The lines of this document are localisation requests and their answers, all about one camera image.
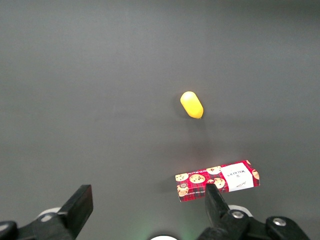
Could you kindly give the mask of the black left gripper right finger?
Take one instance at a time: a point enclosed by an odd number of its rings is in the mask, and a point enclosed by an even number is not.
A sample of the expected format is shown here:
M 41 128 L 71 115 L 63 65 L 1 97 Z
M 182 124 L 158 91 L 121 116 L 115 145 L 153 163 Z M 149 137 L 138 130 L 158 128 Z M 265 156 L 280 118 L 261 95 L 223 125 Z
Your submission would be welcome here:
M 240 209 L 230 209 L 214 184 L 205 188 L 205 209 L 211 227 L 199 240 L 308 240 L 299 225 L 284 216 L 270 216 L 264 223 Z

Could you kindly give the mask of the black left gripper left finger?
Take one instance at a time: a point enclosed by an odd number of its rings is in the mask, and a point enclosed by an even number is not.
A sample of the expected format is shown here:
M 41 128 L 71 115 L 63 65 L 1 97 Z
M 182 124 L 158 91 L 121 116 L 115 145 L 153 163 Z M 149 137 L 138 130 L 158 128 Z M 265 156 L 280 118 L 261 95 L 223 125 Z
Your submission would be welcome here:
M 75 240 L 93 212 L 92 186 L 83 184 L 61 207 L 41 212 L 29 224 L 0 222 L 2 240 Z

